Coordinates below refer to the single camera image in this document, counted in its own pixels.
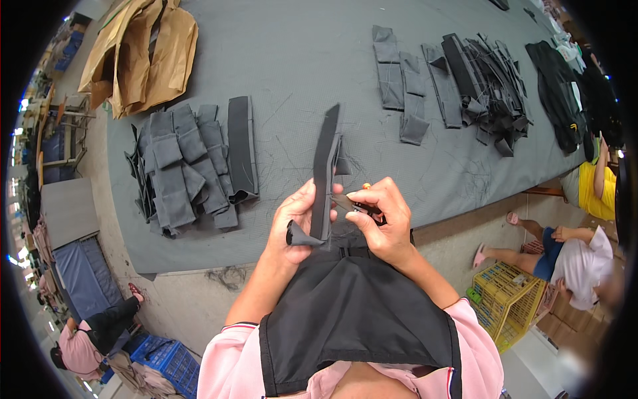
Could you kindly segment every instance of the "flip-flop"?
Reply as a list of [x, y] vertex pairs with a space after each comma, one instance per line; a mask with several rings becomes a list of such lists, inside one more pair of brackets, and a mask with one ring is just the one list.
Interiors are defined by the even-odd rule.
[[516, 224], [518, 223], [518, 215], [514, 212], [509, 212], [505, 217], [505, 221], [511, 225], [516, 226]]
[[485, 255], [483, 255], [483, 248], [485, 248], [485, 243], [481, 243], [478, 246], [478, 250], [476, 255], [474, 255], [474, 263], [472, 264], [472, 269], [476, 269], [480, 266], [481, 263], [485, 260]]
[[131, 290], [132, 294], [140, 294], [140, 295], [142, 295], [142, 292], [140, 291], [140, 289], [137, 288], [135, 286], [135, 284], [133, 284], [133, 283], [129, 283], [128, 284], [128, 289]]

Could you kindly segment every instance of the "black apron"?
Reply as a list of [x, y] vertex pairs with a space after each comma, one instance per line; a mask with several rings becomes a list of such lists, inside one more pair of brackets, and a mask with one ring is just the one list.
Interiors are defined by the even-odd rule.
[[461, 399], [454, 321], [378, 259], [302, 264], [263, 317], [259, 340], [266, 396], [303, 391], [313, 374], [343, 360], [451, 366], [450, 394]]

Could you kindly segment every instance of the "yellow shirt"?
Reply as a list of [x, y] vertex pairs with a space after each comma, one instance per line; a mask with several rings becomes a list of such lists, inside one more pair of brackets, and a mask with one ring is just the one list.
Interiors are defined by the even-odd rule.
[[616, 175], [610, 168], [605, 167], [605, 186], [602, 198], [594, 192], [594, 171], [596, 165], [583, 162], [580, 166], [578, 180], [578, 206], [591, 216], [604, 220], [616, 218]]

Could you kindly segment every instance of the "concrete floor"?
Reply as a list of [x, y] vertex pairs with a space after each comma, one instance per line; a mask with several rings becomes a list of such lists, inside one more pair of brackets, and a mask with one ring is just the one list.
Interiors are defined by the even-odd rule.
[[[75, 94], [98, 26], [101, 22], [93, 22], [89, 26], [77, 55], [56, 84], [56, 98]], [[78, 172], [91, 178], [101, 243], [113, 276], [124, 297], [130, 296], [128, 283], [132, 282], [147, 298], [139, 317], [150, 333], [176, 338], [201, 356], [210, 339], [222, 327], [238, 292], [229, 292], [209, 278], [206, 271], [159, 275], [154, 282], [134, 272], [115, 215], [108, 176], [107, 117], [102, 109], [96, 111], [96, 119], [87, 132], [87, 154], [78, 166]], [[518, 194], [416, 230], [417, 248], [460, 294], [464, 294], [476, 272], [471, 270], [471, 260], [482, 241], [502, 248], [518, 249], [526, 240], [533, 239], [523, 229], [505, 223], [508, 211], [553, 227], [576, 227], [584, 216], [583, 211], [563, 203], [561, 198]], [[254, 264], [242, 266], [247, 271], [246, 278], [252, 267]], [[240, 288], [243, 287], [242, 281], [237, 283]]]

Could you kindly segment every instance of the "black pants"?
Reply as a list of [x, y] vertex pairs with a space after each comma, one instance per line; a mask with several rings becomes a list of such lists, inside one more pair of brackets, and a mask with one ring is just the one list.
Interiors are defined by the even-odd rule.
[[87, 332], [89, 339], [102, 355], [106, 356], [124, 330], [131, 326], [139, 307], [140, 301], [133, 296], [85, 320], [91, 327]]

